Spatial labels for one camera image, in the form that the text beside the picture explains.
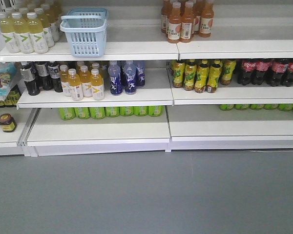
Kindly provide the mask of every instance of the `dark soda bottle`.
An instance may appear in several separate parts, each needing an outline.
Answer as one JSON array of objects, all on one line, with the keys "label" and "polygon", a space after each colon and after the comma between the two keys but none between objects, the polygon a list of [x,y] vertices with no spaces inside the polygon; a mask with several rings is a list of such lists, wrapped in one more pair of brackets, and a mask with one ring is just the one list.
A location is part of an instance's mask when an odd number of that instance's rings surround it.
[{"label": "dark soda bottle", "polygon": [[242,61],[242,71],[238,76],[238,83],[247,85],[251,82],[251,74],[256,68],[256,59],[247,58]]},{"label": "dark soda bottle", "polygon": [[289,60],[287,58],[276,58],[272,64],[272,76],[269,79],[271,86],[275,87],[281,84],[282,75],[288,67]]},{"label": "dark soda bottle", "polygon": [[290,87],[293,85],[293,58],[290,59],[288,69],[282,76],[282,85]]},{"label": "dark soda bottle", "polygon": [[264,75],[268,71],[270,63],[270,58],[262,58],[257,61],[256,69],[251,75],[252,84],[261,85],[264,82]]}]

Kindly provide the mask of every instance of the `blue bottle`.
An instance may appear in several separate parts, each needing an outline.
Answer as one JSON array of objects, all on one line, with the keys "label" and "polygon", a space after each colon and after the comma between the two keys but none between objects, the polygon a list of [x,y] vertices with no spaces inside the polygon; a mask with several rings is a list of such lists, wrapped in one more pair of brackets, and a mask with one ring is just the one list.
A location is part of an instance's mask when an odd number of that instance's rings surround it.
[{"label": "blue bottle", "polygon": [[110,61],[108,67],[110,78],[110,91],[112,95],[119,95],[123,92],[121,83],[121,68],[117,65],[117,61]]},{"label": "blue bottle", "polygon": [[124,67],[124,73],[127,80],[127,86],[125,87],[125,92],[127,94],[135,94],[136,93],[136,66],[133,65],[132,60],[127,60],[126,65]]}]

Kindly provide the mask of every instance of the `jar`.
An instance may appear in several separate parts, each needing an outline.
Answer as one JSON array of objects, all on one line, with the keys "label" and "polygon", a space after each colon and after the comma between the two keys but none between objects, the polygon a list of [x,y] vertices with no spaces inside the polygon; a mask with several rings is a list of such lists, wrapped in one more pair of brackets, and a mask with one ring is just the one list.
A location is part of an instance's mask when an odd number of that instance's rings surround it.
[{"label": "jar", "polygon": [[16,128],[16,122],[10,114],[3,114],[0,116],[0,126],[6,133],[11,133]]}]

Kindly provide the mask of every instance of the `gray floor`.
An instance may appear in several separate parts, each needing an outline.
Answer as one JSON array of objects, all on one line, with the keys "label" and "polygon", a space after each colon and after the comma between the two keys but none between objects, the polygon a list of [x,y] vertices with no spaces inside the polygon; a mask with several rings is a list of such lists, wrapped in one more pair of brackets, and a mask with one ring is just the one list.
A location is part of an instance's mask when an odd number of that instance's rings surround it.
[{"label": "gray floor", "polygon": [[0,234],[293,234],[293,152],[0,157]]}]

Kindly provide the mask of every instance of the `shopping basket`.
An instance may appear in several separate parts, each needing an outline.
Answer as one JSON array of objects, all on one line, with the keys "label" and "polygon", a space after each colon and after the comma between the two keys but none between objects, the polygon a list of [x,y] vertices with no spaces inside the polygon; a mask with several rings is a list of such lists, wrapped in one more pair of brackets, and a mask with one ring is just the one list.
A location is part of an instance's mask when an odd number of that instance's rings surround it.
[{"label": "shopping basket", "polygon": [[61,17],[71,54],[75,57],[100,57],[106,44],[107,10],[74,8]]}]

